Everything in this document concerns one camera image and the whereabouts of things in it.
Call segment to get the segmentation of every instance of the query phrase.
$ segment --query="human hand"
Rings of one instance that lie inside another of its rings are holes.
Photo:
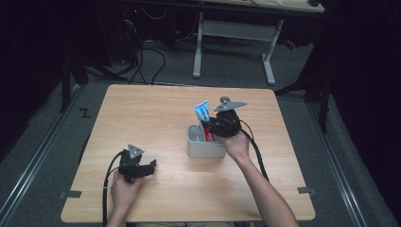
[[[134,183],[127,183],[124,175],[116,171],[113,175],[112,197],[114,211],[126,213],[135,201],[144,178],[137,178]]]
[[[232,157],[236,163],[240,164],[244,161],[250,160],[250,140],[244,132],[239,131],[238,134],[233,137],[219,137],[219,139],[223,142],[228,155]]]

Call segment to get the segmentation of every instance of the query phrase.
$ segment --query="wooden table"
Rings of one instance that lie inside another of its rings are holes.
[[[101,222],[102,186],[112,158],[132,143],[145,153],[141,164],[157,159],[127,221],[261,220],[253,195],[235,162],[224,158],[190,158],[186,130],[198,122],[193,107],[209,100],[210,113],[221,96],[247,101],[236,109],[253,130],[271,183],[287,200],[298,220],[315,217],[274,92],[267,89],[112,85],[105,95],[84,151],[61,219]],[[253,148],[250,155],[259,166]],[[113,202],[108,190],[108,211]]]

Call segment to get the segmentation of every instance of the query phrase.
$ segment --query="white container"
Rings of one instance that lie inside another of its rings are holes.
[[[186,133],[188,144],[188,156],[192,158],[223,158],[226,149],[222,142],[216,138],[216,142],[207,142],[200,125],[190,125]]]

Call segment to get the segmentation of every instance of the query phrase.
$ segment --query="human arm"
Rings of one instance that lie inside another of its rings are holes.
[[[112,197],[113,211],[107,227],[121,227],[126,215],[136,200],[144,178],[135,179],[134,183],[127,183],[124,176],[116,171],[113,175]]]
[[[287,202],[253,164],[249,156],[250,141],[246,135],[240,131],[233,137],[220,139],[223,141],[228,155],[241,169],[266,226],[298,226]]]

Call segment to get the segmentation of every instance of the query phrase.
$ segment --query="white desk leg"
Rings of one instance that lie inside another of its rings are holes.
[[[195,52],[195,62],[194,62],[194,73],[192,76],[194,78],[199,78],[201,76],[201,36],[203,32],[203,12],[200,13],[200,21],[198,24],[198,44],[197,51]]]
[[[269,47],[268,53],[262,55],[263,66],[265,66],[265,73],[266,73],[266,77],[268,78],[269,85],[275,84],[274,74],[271,70],[271,65],[270,65],[270,58],[271,58],[271,54],[273,53],[274,47],[277,43],[278,36],[280,35],[280,31],[281,31],[281,27],[283,26],[283,23],[284,23],[284,20],[278,21],[277,26],[274,30],[273,38],[271,39],[271,42],[270,42],[270,47]]]

